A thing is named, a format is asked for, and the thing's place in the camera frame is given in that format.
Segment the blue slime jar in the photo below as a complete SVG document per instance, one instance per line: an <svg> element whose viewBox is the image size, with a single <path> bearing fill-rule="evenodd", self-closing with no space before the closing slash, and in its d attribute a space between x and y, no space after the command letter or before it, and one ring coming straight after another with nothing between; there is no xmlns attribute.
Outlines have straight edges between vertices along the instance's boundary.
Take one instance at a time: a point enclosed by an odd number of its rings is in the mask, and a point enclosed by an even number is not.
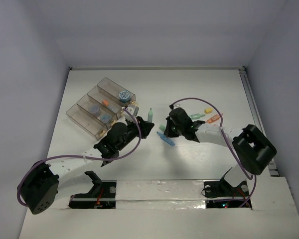
<svg viewBox="0 0 299 239"><path fill-rule="evenodd" d="M119 100L123 103L126 103L130 100L131 93L128 90L123 90L119 92Z"/></svg>

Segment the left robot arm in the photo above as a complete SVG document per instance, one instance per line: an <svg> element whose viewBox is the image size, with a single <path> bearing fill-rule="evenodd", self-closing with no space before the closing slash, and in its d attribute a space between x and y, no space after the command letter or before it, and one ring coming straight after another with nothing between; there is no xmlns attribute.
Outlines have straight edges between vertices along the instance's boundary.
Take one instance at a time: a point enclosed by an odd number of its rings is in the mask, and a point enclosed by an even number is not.
<svg viewBox="0 0 299 239"><path fill-rule="evenodd" d="M114 181L104 182L92 169L125 158L120 151L132 140L145 139L154 123L135 117L117 122L107 135L92 148L92 154L59 155L40 160L29 169L17 187L18 202L37 215L48 209L59 198L70 196L72 209L111 209L115 207Z"/></svg>

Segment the orange tip marker pen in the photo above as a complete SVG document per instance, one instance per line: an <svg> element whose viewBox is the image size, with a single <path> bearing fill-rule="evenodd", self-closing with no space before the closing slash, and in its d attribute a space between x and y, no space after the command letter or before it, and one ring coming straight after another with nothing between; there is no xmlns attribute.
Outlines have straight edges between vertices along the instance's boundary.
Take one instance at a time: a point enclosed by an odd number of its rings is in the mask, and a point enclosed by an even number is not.
<svg viewBox="0 0 299 239"><path fill-rule="evenodd" d="M116 108L115 107L113 107L112 106L112 104L110 103L110 102L108 102L109 104L106 106L106 105L104 105L103 103L103 105L106 107L106 108L108 108L109 110L111 110L112 112L117 112L117 110L116 110Z"/></svg>

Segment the green highlighter pen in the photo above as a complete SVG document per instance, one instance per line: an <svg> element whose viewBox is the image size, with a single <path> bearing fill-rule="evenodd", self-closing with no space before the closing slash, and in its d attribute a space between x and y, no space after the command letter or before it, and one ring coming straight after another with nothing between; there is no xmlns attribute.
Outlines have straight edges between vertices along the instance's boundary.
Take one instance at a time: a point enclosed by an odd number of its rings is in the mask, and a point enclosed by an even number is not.
<svg viewBox="0 0 299 239"><path fill-rule="evenodd" d="M152 122L152 121L153 121L153 111L152 108L150 108L148 112L148 122Z"/></svg>

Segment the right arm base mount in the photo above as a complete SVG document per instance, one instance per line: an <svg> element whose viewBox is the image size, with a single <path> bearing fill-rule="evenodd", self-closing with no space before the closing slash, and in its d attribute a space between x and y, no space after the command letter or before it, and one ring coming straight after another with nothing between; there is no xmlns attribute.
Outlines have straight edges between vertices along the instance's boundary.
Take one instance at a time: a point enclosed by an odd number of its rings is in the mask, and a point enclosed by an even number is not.
<svg viewBox="0 0 299 239"><path fill-rule="evenodd" d="M207 209L239 208L249 197L247 182L232 187L226 181L205 181L202 196L205 197Z"/></svg>

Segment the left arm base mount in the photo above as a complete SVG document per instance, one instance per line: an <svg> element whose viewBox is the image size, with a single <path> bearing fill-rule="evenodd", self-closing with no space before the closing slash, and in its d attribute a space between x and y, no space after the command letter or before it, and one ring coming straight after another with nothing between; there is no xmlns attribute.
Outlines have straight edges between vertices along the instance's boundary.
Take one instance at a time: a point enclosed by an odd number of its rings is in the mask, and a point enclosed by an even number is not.
<svg viewBox="0 0 299 239"><path fill-rule="evenodd" d="M116 181L102 181L94 171L86 171L85 175L93 184L86 193L75 194L70 197L71 209L115 209Z"/></svg>

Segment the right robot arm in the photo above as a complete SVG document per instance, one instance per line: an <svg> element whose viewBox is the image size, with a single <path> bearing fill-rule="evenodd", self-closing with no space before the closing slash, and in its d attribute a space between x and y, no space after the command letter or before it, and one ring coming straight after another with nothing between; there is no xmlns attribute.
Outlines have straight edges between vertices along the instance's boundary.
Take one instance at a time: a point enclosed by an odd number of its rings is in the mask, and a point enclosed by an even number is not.
<svg viewBox="0 0 299 239"><path fill-rule="evenodd" d="M218 193L219 197L233 194L248 176L261 175L277 154L273 144L253 124L233 129L201 120L193 121L182 108L171 110L166 118L164 135L220 145L234 154L235 167L230 168L209 190L210 193Z"/></svg>

